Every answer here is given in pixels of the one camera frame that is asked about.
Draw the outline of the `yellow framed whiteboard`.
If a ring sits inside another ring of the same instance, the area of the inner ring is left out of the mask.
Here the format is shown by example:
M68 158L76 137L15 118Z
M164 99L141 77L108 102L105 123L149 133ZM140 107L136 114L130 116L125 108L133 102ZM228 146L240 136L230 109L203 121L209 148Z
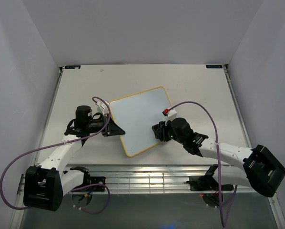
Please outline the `yellow framed whiteboard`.
M163 111L171 106L167 91L162 86L109 102L113 121L125 131L120 140L128 157L160 143L152 126L165 120Z

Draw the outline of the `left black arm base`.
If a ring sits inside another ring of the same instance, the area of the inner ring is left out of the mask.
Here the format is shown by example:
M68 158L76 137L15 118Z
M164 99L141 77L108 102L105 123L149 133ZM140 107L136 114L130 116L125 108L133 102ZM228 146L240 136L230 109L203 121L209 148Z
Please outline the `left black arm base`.
M105 187L101 186L106 184L106 177L89 177L87 179L87 185L91 184L97 184L96 186L93 187L88 187L86 188L87 193L92 193L92 192L104 192Z

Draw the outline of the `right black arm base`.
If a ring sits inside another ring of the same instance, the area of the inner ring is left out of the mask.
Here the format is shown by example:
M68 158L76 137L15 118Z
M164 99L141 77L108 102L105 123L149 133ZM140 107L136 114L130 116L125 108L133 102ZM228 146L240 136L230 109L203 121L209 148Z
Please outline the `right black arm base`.
M218 191L219 184L211 176L194 177L190 176L186 184L190 185L191 191Z

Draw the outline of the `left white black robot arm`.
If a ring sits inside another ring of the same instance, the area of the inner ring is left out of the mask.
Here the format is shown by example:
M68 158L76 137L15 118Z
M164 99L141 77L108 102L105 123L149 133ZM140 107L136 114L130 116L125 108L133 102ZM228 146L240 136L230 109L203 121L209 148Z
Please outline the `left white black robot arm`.
M87 138L100 132L104 137L124 135L108 114L93 114L90 106L76 108L75 118L69 122L62 139L62 145L55 148L43 162L26 170L23 203L27 207L56 211L63 196L73 189L83 191L88 197L97 188L87 168L76 166L66 169L69 161L83 147Z

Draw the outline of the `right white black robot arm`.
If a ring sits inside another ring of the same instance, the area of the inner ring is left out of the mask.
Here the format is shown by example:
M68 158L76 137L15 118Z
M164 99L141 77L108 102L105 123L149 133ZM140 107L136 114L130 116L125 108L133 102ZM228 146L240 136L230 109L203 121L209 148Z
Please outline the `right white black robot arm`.
M161 121L152 126L156 139L161 142L174 140L190 154L219 159L226 166L211 165L205 175L190 182L194 190L231 191L233 187L251 187L257 193L271 198L285 177L284 166L262 145L255 148L216 144L207 135L194 132L181 117Z

